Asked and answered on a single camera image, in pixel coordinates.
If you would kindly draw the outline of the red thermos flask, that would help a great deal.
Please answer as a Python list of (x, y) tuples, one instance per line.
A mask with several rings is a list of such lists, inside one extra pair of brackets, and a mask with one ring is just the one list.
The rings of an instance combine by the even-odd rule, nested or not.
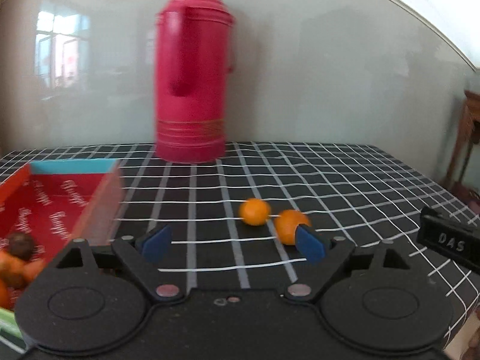
[(224, 154), (224, 101), (234, 18), (221, 0), (169, 0), (154, 57), (155, 152), (181, 164)]

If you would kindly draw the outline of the black white checkered tablecloth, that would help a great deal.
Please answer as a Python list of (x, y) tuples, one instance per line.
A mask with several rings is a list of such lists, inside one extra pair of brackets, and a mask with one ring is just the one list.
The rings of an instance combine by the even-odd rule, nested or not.
[[(420, 212), (478, 226), (447, 190), (371, 145), (230, 143), (224, 158), (186, 165), (148, 144), (87, 145), (7, 154), (24, 164), (116, 159), (124, 200), (106, 244), (75, 238), (19, 300), (25, 344), (16, 359), (443, 359), (479, 303), (479, 278), (416, 242)], [(258, 198), (268, 222), (240, 205)], [(315, 302), (284, 289), (306, 259), (277, 238), (274, 219), (304, 213), (321, 236), (355, 244), (340, 277)], [(169, 226), (157, 264), (179, 301), (152, 301), (112, 252)]]

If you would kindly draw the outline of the carved wooden plant stand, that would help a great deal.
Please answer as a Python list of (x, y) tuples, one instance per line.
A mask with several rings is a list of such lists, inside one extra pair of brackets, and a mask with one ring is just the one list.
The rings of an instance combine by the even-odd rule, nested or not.
[(466, 89), (464, 94), (456, 142), (443, 179), (443, 187), (450, 191), (461, 186), (473, 147), (479, 144), (479, 93)]

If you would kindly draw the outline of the orange tangerine in box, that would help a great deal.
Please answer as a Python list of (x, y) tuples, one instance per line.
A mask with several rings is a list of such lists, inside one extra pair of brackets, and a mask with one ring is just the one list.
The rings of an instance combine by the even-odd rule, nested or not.
[(1, 280), (10, 288), (22, 289), (26, 285), (24, 278), (25, 262), (1, 250)]

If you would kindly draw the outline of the red cardboard box tray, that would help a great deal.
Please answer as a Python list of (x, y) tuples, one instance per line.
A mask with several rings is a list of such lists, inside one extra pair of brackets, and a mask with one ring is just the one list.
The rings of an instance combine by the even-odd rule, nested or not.
[[(36, 243), (30, 263), (47, 263), (75, 238), (91, 245), (110, 241), (125, 196), (116, 159), (59, 159), (24, 164), (1, 182), (1, 250), (11, 233), (28, 233)], [(17, 359), (25, 344), (14, 306), (22, 289), (10, 291), (10, 310), (1, 308), (1, 358)]]

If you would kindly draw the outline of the dark brown dried fruit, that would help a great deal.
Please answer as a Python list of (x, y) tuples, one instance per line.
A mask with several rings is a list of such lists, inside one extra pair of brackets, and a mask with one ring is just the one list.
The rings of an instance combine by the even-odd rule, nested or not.
[(35, 240), (23, 232), (13, 232), (7, 237), (7, 252), (21, 260), (29, 261), (34, 255)]

